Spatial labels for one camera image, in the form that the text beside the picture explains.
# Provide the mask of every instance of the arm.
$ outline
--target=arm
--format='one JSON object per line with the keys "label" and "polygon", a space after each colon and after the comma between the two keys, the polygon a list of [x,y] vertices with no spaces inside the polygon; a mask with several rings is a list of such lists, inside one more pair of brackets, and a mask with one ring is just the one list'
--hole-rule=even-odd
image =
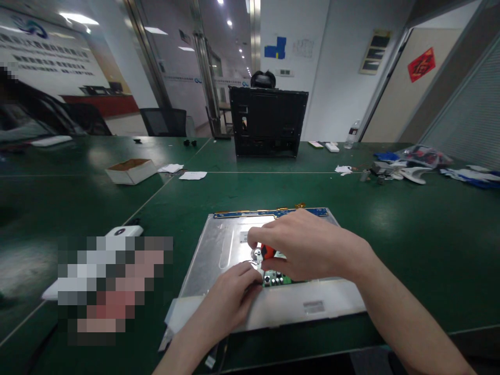
{"label": "arm", "polygon": [[175,335],[153,375],[190,374],[205,354],[246,320],[262,290],[262,276],[250,263],[230,268],[217,279],[199,308]]}
{"label": "arm", "polygon": [[373,324],[409,373],[474,374],[429,312],[362,238],[298,210],[251,228],[248,243],[255,247],[257,242],[286,255],[265,260],[263,269],[297,281],[340,276],[356,283]]}

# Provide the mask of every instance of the wall switch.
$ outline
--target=wall switch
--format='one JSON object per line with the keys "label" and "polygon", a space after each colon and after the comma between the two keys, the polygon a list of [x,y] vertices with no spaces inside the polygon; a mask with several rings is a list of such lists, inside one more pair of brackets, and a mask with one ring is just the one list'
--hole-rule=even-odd
{"label": "wall switch", "polygon": [[290,69],[276,69],[274,75],[280,77],[294,77],[293,70]]}

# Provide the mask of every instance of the company logo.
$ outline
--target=company logo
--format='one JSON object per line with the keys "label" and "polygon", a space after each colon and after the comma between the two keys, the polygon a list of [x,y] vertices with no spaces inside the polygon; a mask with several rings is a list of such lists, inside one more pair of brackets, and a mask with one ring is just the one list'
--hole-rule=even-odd
{"label": "company logo", "polygon": [[12,16],[11,18],[14,24],[19,28],[19,30],[24,31],[26,34],[36,34],[43,39],[48,39],[47,32],[35,21],[24,21],[21,17],[18,16]]}

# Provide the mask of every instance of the ceiling light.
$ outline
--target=ceiling light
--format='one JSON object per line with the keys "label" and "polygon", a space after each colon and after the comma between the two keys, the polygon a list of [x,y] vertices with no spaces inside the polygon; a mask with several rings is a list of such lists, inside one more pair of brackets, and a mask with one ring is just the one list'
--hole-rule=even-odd
{"label": "ceiling light", "polygon": [[165,31],[160,30],[159,28],[150,28],[150,27],[145,27],[147,31],[149,31],[151,34],[161,34],[161,35],[168,35]]}
{"label": "ceiling light", "polygon": [[73,14],[73,13],[59,13],[66,19],[70,19],[83,24],[99,24],[97,21],[94,21],[92,18],[86,17],[84,15]]}

